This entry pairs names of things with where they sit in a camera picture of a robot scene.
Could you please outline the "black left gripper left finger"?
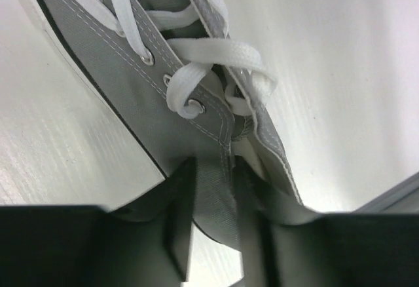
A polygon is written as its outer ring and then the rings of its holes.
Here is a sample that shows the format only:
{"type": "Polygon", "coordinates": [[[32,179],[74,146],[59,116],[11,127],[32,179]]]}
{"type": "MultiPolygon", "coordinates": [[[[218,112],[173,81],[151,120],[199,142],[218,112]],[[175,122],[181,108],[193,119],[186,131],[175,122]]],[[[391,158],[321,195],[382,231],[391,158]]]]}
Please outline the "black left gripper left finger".
{"type": "Polygon", "coordinates": [[[2,286],[180,286],[188,275],[196,159],[112,212],[1,207],[2,286]]]}

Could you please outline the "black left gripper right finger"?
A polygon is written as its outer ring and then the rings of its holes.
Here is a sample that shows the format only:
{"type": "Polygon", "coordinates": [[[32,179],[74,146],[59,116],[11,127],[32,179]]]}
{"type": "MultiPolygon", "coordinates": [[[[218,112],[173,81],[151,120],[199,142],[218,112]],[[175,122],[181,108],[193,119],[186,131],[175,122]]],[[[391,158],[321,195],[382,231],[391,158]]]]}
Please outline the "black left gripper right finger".
{"type": "Polygon", "coordinates": [[[418,213],[315,212],[245,161],[232,181],[246,286],[418,285],[418,213]]]}

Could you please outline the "grey canvas sneaker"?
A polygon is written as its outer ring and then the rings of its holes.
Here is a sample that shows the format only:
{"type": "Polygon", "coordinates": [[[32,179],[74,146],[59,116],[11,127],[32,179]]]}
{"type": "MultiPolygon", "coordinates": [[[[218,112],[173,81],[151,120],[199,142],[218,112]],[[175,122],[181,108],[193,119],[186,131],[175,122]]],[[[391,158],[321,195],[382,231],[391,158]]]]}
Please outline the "grey canvas sneaker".
{"type": "Polygon", "coordinates": [[[235,157],[256,162],[276,222],[318,216],[295,187],[265,103],[277,80],[257,50],[228,34],[223,0],[27,0],[31,18],[168,176],[197,159],[193,222],[239,249],[235,157]]]}

